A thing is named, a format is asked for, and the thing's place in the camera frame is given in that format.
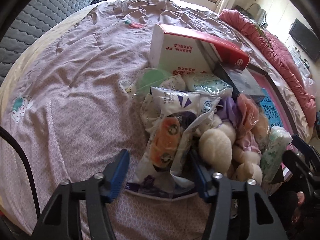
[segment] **television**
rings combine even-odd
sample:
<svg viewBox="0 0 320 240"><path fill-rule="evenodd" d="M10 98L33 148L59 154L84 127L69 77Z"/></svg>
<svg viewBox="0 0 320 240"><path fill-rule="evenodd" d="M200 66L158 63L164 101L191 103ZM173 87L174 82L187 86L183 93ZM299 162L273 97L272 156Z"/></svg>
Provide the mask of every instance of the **television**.
<svg viewBox="0 0 320 240"><path fill-rule="evenodd" d="M289 34L314 62L320 58L319 39L312 30L308 29L298 19L295 20Z"/></svg>

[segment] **blue sign with black text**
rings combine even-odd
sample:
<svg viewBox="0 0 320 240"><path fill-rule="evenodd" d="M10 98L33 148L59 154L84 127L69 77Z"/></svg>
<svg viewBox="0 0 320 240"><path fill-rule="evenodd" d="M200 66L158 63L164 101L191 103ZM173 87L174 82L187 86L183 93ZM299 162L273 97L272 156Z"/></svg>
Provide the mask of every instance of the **blue sign with black text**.
<svg viewBox="0 0 320 240"><path fill-rule="evenodd" d="M266 95L266 97L260 102L260 106L263 109L266 117L268 117L269 119L270 128L272 128L273 126L283 127L280 115L278 114L278 111L273 104L268 92L264 88L262 88L262 91Z"/></svg>

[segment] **silver bolt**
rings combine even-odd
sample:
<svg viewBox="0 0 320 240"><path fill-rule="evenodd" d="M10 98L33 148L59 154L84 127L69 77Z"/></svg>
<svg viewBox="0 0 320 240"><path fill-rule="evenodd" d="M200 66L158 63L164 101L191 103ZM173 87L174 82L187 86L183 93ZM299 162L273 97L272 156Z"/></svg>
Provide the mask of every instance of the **silver bolt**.
<svg viewBox="0 0 320 240"><path fill-rule="evenodd" d="M103 178L103 173L102 172L98 172L98 173L96 173L93 177L95 178L95 179L102 179Z"/></svg>
<svg viewBox="0 0 320 240"><path fill-rule="evenodd" d="M63 186L68 185L69 183L70 183L70 180L68 179L63 179L62 181L60 181L60 185L63 185Z"/></svg>
<svg viewBox="0 0 320 240"><path fill-rule="evenodd" d="M220 172L215 172L214 174L212 174L212 177L215 179L221 179L223 175Z"/></svg>
<svg viewBox="0 0 320 240"><path fill-rule="evenodd" d="M256 182L254 179L248 179L248 180L247 180L247 183L248 183L249 185L256 185L256 184L257 184L257 182Z"/></svg>

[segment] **quilted headboard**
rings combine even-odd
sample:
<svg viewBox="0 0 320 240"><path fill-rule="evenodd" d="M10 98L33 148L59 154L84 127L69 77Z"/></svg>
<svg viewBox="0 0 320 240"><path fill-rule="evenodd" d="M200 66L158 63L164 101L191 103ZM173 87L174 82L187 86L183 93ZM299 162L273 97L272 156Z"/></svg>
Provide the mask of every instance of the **quilted headboard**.
<svg viewBox="0 0 320 240"><path fill-rule="evenodd" d="M92 0L31 0L0 42L0 85L17 58L42 34Z"/></svg>

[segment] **bed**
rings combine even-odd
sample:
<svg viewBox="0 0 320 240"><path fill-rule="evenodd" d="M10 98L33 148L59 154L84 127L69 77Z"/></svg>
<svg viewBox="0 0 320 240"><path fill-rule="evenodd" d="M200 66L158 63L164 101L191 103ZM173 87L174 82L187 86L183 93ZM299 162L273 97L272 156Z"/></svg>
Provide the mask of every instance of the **bed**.
<svg viewBox="0 0 320 240"><path fill-rule="evenodd" d="M269 74L300 137L310 140L312 128L284 79L252 43L212 11L178 0L102 2L72 14L40 37L19 57L0 87L1 126L28 157L41 210L62 179L88 179L122 148L131 153L128 179L133 175L148 137L139 104L121 84L130 84L148 66L157 22L208 32L237 44L252 64ZM0 151L1 210L30 234L36 213L24 167L2 140ZM83 236L89 239L84 205L81 210ZM122 192L108 211L117 239L198 239L209 206L197 196L163 203Z"/></svg>

